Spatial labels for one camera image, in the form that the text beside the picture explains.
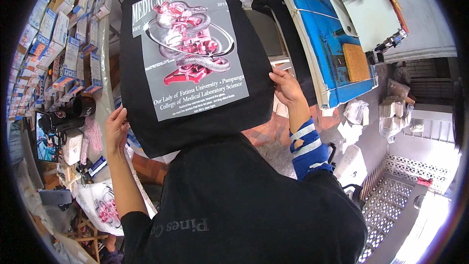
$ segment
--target person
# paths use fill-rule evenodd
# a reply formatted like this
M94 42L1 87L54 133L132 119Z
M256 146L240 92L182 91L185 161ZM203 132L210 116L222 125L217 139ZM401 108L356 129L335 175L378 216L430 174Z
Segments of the person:
M126 263L358 260L367 238L363 215L332 174L296 79L275 68L269 77L288 107L298 179L278 174L241 133L215 136L185 147L169 164L153 219L124 155L127 110L110 115L107 158Z

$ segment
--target black fabric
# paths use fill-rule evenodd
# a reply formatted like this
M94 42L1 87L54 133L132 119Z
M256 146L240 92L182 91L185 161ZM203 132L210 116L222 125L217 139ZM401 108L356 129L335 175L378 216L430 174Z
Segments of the black fabric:
M328 171L282 176L243 135L182 150L161 209L122 217L127 263L355 263L367 228Z
M153 108L139 37L132 37L132 4L122 2L120 92L128 120L149 158L180 150L216 135L231 134L270 120L273 107L272 71L266 52L239 0L226 0L237 41L249 97L185 117L158 122Z
M311 72L309 71L308 60L304 54L303 45L301 44L300 36L296 31L295 24L293 23L290 12L283 0L253 0L252 9L262 12L273 18L271 10L274 12L275 17L280 24L280 28L285 38L285 42L290 54L290 59L295 69L296 79L300 83L301 90L303 91L309 106L318 103L316 93L314 91L313 80Z

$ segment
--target floor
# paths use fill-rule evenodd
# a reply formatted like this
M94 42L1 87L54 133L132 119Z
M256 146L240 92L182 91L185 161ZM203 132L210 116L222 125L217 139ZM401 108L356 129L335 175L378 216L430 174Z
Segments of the floor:
M387 80L392 69L387 65L377 65L375 71L378 75L379 86L360 97L369 104L370 124L363 127L362 135L356 143L362 150L363 158L368 173L371 173L387 152L387 141L379 134L378 105L387 96ZM320 133L321 141L329 145L334 143L337 152L334 162L339 162L342 157L342 144L344 139L337 130L339 122L344 122L343 110L345 104L340 105L331 117L321 116L317 105L309 108L316 129ZM296 178L291 165L289 151L288 119L272 113L272 118L265 124L243 131L251 143L259 150L260 154L272 165L272 167L285 176ZM163 178L168 171L168 165L134 154L132 159L138 177L144 184L163 184Z

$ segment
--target red cloth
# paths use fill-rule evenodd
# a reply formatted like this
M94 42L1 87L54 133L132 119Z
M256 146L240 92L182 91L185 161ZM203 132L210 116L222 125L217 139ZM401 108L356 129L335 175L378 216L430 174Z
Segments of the red cloth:
M433 179L424 179L421 176L419 176L418 179L417 179L417 184L419 184L419 185L424 185L424 186L430 187L432 183L433 183Z

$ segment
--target finger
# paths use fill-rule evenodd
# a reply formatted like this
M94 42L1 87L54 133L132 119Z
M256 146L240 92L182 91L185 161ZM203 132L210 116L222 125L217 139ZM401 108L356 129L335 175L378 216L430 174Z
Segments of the finger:
M120 114L120 112L122 111L122 103L120 104L119 108L117 108L116 110L113 111L113 113L111 113L111 115L108 117L107 121L114 121Z
M273 80L275 83L277 84L280 84L280 85L284 85L287 83L287 80L274 74L274 73L269 73L269 77L271 80Z
M276 75L279 75L280 77L284 77L285 75L288 75L287 72L281 70L281 69L278 69L276 67L273 67L272 68L272 72L275 73Z
M120 110L119 115L116 117L116 119L115 119L114 122L115 122L116 124L121 125L121 124L124 123L124 120L126 119L126 117L127 117L127 108L122 108L122 109Z

